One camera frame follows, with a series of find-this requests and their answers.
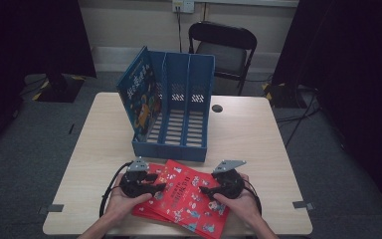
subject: human hand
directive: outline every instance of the human hand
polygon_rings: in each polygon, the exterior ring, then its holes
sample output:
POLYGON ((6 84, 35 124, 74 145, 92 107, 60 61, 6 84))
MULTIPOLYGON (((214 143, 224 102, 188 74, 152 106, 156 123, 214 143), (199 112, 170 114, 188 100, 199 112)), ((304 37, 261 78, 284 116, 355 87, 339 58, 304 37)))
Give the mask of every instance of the human hand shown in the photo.
MULTIPOLYGON (((245 181, 245 187, 251 188, 249 176, 240 173, 241 177, 245 181)), ((231 210, 243 221, 250 224, 252 221, 256 221, 262 218, 262 215, 257 207, 256 199, 254 195, 247 189, 244 189, 236 199, 229 199, 220 193, 216 193, 213 197, 220 203, 227 205, 231 210)))
POLYGON ((112 189, 109 197, 109 203, 107 204, 106 211, 104 215, 109 215, 115 221, 122 220, 132 208, 141 202, 152 197, 151 193, 145 193, 135 198, 130 198, 126 196, 122 189, 119 187, 120 180, 123 177, 123 173, 120 173, 115 182, 115 187, 112 189))

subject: black tape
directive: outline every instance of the black tape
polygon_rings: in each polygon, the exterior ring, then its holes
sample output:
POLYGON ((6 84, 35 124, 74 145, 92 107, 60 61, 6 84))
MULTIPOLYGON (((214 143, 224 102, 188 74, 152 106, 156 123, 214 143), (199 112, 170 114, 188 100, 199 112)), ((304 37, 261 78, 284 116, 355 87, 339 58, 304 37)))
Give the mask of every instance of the black tape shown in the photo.
POLYGON ((304 201, 296 201, 296 202, 293 202, 293 207, 295 209, 298 209, 298 208, 306 208, 306 210, 313 210, 315 209, 314 207, 314 204, 312 203, 305 203, 304 201))

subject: book cover illustration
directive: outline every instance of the book cover illustration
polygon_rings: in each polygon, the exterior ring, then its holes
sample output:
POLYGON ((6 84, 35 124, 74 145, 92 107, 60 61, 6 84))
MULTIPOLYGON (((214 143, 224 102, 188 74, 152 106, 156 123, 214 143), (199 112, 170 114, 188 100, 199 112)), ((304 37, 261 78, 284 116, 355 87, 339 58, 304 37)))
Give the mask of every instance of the book cover illustration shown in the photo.
POLYGON ((119 79, 116 89, 138 141, 146 141, 161 109, 150 53, 143 47, 119 79))
POLYGON ((199 186, 219 185, 212 175, 174 160, 168 160, 164 168, 158 170, 155 183, 166 183, 165 190, 136 205, 132 214, 176 223, 205 238, 220 238, 229 208, 211 201, 199 189, 199 186))

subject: red book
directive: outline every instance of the red book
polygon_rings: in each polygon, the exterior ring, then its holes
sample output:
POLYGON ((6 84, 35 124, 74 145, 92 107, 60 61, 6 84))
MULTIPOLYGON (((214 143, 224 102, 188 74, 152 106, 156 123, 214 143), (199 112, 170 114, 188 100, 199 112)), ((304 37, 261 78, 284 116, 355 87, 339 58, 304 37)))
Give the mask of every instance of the red book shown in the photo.
POLYGON ((150 172, 159 174, 155 183, 166 183, 166 188, 136 205, 132 214, 176 223, 205 238, 220 238, 229 208, 211 201, 199 189, 219 185, 212 175, 170 159, 164 166, 152 163, 149 166, 150 172))

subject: white wall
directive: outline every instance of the white wall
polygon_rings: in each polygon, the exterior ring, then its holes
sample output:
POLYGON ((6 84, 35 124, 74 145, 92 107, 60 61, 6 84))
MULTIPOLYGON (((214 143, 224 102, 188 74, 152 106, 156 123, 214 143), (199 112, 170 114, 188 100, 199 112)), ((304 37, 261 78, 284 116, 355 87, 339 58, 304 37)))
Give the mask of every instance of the white wall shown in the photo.
MULTIPOLYGON (((103 68, 98 71, 109 70, 105 64, 126 66, 142 46, 179 51, 178 20, 170 1, 80 0, 80 6, 95 62, 103 68)), ((188 51, 189 26, 205 16, 252 31, 259 44, 250 71, 272 72, 294 11, 294 7, 196 2, 194 14, 181 14, 182 51, 188 51)))

